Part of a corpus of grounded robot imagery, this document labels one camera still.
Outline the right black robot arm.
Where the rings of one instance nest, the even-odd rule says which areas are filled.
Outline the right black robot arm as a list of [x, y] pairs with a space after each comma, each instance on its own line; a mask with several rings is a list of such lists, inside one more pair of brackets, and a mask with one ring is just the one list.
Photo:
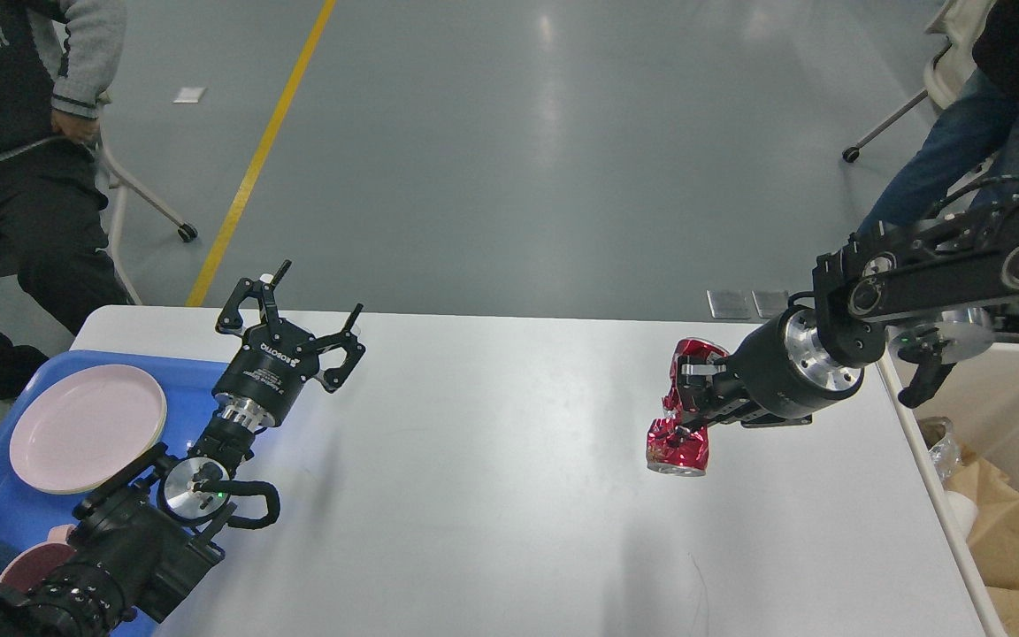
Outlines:
[[888, 330], [945, 311], [1019, 303], [1019, 176], [998, 202], [907, 228], [850, 235], [816, 260], [812, 303], [790, 301], [733, 352], [677, 348], [664, 415], [648, 438], [672, 445], [714, 424], [806, 424], [860, 390]]

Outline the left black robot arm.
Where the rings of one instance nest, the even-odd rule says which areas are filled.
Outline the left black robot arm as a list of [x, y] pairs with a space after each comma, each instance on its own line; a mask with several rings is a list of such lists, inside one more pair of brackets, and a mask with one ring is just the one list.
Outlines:
[[270, 281], [239, 279], [216, 331], [240, 339], [218, 383], [218, 407], [186, 455], [164, 443], [142, 452], [73, 509], [73, 555], [24, 590], [0, 584], [0, 636], [108, 636], [141, 613], [170, 616], [221, 564], [215, 536], [278, 521], [280, 495], [267, 481], [238, 480], [258, 435], [278, 427], [308, 380], [334, 394], [363, 358], [355, 334], [363, 305], [340, 330], [315, 335], [282, 318]]

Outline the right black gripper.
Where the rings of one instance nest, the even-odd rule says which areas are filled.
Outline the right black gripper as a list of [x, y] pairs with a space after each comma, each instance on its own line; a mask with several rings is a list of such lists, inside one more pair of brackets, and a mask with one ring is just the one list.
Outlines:
[[[723, 352], [682, 354], [674, 362], [675, 427], [694, 432], [716, 424], [801, 425], [810, 415], [856, 395], [861, 367], [832, 357], [818, 333], [816, 311], [793, 306]], [[728, 372], [716, 390], [716, 376]]]

